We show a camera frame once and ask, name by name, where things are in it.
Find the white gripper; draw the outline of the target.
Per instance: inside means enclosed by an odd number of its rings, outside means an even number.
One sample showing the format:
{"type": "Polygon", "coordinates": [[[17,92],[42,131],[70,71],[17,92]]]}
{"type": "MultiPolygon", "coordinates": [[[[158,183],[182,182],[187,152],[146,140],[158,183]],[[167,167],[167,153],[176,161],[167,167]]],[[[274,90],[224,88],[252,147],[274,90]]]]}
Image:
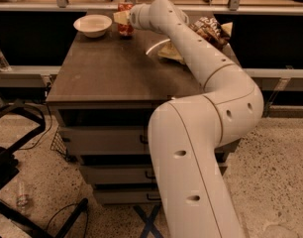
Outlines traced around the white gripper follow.
{"type": "Polygon", "coordinates": [[[113,14],[114,21],[121,25],[131,25],[135,29],[150,30],[150,5],[135,5],[130,11],[119,11],[113,14]]]}

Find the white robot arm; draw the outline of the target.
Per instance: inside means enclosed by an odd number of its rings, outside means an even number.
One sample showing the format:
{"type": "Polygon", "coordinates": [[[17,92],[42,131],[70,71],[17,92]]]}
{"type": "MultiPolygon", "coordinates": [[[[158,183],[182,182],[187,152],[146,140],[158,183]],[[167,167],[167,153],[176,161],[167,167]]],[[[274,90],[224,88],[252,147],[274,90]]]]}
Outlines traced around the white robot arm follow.
{"type": "Polygon", "coordinates": [[[167,35],[202,93],[169,100],[148,128],[154,174],[171,238],[246,238],[215,151],[251,131],[263,97],[251,77],[192,31],[168,0],[117,12],[114,20],[167,35]]]}

